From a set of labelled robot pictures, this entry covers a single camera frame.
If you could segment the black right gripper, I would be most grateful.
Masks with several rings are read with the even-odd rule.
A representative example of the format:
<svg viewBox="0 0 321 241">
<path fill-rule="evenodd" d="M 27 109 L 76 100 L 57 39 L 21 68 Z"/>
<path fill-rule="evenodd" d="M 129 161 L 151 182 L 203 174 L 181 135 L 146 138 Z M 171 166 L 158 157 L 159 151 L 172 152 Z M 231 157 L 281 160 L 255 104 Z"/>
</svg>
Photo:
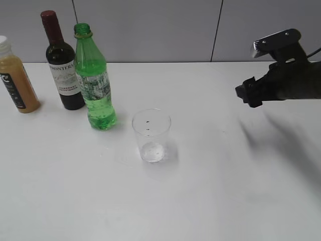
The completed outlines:
<svg viewBox="0 0 321 241">
<path fill-rule="evenodd" d="M 320 99 L 320 62 L 308 62 L 300 39 L 299 30 L 287 29 L 254 41 L 253 58 L 269 54 L 280 64 L 269 65 L 263 91 L 255 77 L 235 88 L 243 103 L 256 108 L 266 100 Z"/>
</svg>

